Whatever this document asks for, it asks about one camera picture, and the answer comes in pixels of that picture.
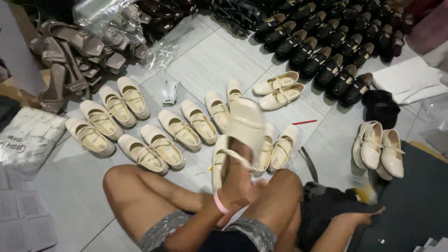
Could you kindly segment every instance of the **person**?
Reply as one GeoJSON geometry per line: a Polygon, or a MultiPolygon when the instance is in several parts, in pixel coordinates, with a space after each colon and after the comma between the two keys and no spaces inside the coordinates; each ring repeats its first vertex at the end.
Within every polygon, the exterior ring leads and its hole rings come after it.
{"type": "MultiPolygon", "coordinates": [[[[249,148],[236,139],[230,149],[251,159],[249,148]]],[[[227,175],[217,191],[220,203],[230,210],[225,215],[213,195],[191,192],[134,165],[112,167],[103,187],[118,222],[145,252],[293,251],[303,200],[300,178],[287,169],[277,171],[269,183],[252,183],[250,176],[239,161],[228,157],[227,175]],[[241,217],[222,230],[247,205],[241,217]]],[[[356,226],[370,224],[371,216],[334,217],[312,252],[343,252],[356,226]]]]}

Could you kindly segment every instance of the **gray shorts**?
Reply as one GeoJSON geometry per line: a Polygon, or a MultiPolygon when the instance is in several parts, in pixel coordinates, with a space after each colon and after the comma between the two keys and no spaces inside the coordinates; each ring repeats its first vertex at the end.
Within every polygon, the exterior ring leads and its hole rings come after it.
{"type": "MultiPolygon", "coordinates": [[[[176,228],[185,225],[192,215],[177,210],[152,226],[140,240],[142,251],[149,252],[162,245],[169,234],[174,233],[176,228]]],[[[223,232],[239,231],[246,235],[260,252],[273,252],[277,242],[277,235],[262,222],[252,218],[240,217],[227,226],[223,232]]]]}

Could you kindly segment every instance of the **pink wristband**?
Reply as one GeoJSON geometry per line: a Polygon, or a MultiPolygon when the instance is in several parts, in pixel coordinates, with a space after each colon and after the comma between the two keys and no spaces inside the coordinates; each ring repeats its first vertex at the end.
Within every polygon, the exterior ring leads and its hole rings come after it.
{"type": "Polygon", "coordinates": [[[223,204],[221,203],[219,197],[218,197],[218,192],[215,192],[215,194],[213,195],[213,198],[215,199],[215,204],[218,207],[218,209],[220,210],[221,213],[223,214],[227,214],[230,212],[229,209],[225,208],[223,206],[223,204]]]}

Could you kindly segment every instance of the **red pen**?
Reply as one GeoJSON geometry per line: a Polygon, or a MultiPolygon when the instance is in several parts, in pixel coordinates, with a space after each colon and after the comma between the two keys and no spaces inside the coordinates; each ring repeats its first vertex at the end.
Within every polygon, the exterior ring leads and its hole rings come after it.
{"type": "Polygon", "coordinates": [[[293,123],[293,125],[305,124],[305,123],[310,123],[310,122],[317,122],[317,120],[304,121],[304,122],[295,122],[295,123],[293,123]]]}

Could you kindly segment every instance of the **gray tile floor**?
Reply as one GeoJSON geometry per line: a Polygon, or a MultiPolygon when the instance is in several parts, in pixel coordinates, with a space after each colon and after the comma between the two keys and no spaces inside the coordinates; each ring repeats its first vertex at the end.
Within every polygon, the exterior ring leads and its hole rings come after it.
{"type": "MultiPolygon", "coordinates": [[[[238,79],[245,91],[244,96],[260,100],[252,93],[251,86],[257,81],[271,78],[286,71],[286,64],[276,62],[272,54],[265,52],[252,38],[238,38],[208,15],[199,15],[194,20],[195,29],[180,49],[178,58],[166,69],[157,73],[139,65],[130,65],[126,76],[140,84],[140,88],[151,108],[151,117],[138,121],[125,133],[140,136],[140,128],[149,123],[162,129],[157,114],[169,109],[179,116],[180,104],[184,100],[197,103],[204,112],[204,97],[214,90],[225,99],[227,82],[238,79]],[[179,80],[182,86],[177,92],[174,106],[162,105],[165,97],[165,81],[179,80]]],[[[408,47],[392,64],[414,57],[408,47]]],[[[360,73],[386,67],[379,59],[370,59],[360,73]]],[[[116,81],[106,85],[116,88],[116,81]]],[[[99,103],[99,96],[94,101],[99,103]]],[[[70,103],[67,116],[83,118],[79,104],[70,103]]],[[[406,141],[424,140],[419,130],[424,118],[418,117],[421,103],[401,107],[396,129],[406,141]]],[[[318,120],[300,125],[299,139],[289,161],[289,169],[297,173],[303,183],[311,181],[311,175],[303,156],[298,152],[305,146],[319,174],[319,181],[327,186],[346,189],[354,185],[352,170],[356,169],[351,158],[351,147],[359,125],[363,122],[364,107],[361,103],[343,109],[324,98],[323,93],[306,84],[302,96],[279,110],[265,112],[266,121],[274,125],[276,137],[292,122],[318,120]]],[[[118,148],[108,158],[99,158],[83,149],[66,133],[43,165],[37,178],[29,186],[39,192],[45,208],[54,217],[59,252],[122,252],[139,251],[126,236],[107,203],[102,188],[105,172],[114,165],[132,164],[118,148]]],[[[211,192],[211,164],[213,146],[203,145],[197,153],[181,147],[186,159],[185,168],[170,170],[165,178],[192,191],[211,192]]]]}

